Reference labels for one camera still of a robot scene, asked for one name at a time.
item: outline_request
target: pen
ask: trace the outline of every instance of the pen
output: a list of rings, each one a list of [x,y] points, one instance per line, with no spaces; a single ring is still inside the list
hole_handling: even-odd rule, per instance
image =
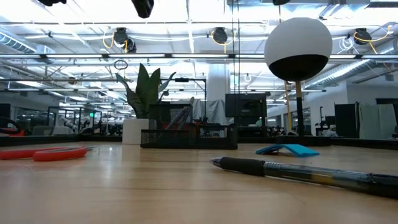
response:
[[[367,194],[398,198],[398,176],[394,175],[299,166],[231,157],[213,158],[210,160],[210,163],[224,170],[241,172],[243,174],[299,180],[302,182],[341,187]]]

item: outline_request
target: ceiling duct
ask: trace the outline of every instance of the ceiling duct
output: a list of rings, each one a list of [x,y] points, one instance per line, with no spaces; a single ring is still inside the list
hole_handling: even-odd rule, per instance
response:
[[[398,54],[398,38],[382,44],[376,50],[377,52],[379,52],[379,54]],[[373,54],[373,51],[370,50],[369,52],[366,52],[366,54]],[[376,66],[377,63],[371,59],[360,60],[358,62],[353,62],[345,65],[339,65],[336,68],[322,73],[321,75],[318,75],[314,79],[310,80],[305,85],[305,89],[316,88],[319,86],[330,86],[332,84],[351,78],[359,73],[366,72],[370,68],[374,68]]]
[[[8,32],[6,29],[0,28],[0,44],[15,49],[23,54],[54,54],[51,48],[41,45],[28,43],[22,37]],[[53,63],[50,59],[38,59],[38,62]]]

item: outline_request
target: wooden table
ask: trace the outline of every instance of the wooden table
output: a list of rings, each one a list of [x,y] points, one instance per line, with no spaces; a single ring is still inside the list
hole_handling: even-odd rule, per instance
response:
[[[101,145],[84,159],[0,161],[0,223],[398,223],[398,200],[226,172],[218,156],[398,175],[398,151],[319,147],[320,156]],[[25,149],[23,146],[8,149]]]

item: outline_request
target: white sphere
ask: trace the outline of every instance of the white sphere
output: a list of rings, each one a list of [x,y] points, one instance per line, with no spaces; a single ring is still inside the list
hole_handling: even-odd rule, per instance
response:
[[[305,80],[320,72],[332,50],[328,28],[310,18],[293,18],[279,24],[267,39],[264,57],[277,77]]]

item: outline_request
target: green plant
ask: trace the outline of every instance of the green plant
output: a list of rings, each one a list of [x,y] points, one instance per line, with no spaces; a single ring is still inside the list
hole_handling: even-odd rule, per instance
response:
[[[149,105],[157,104],[163,96],[169,95],[169,92],[164,90],[174,75],[175,72],[171,74],[165,83],[162,83],[160,80],[160,68],[149,76],[145,66],[140,63],[135,91],[130,89],[124,78],[119,74],[116,74],[116,79],[126,88],[127,102],[133,108],[134,112],[136,112],[137,118],[148,118]]]

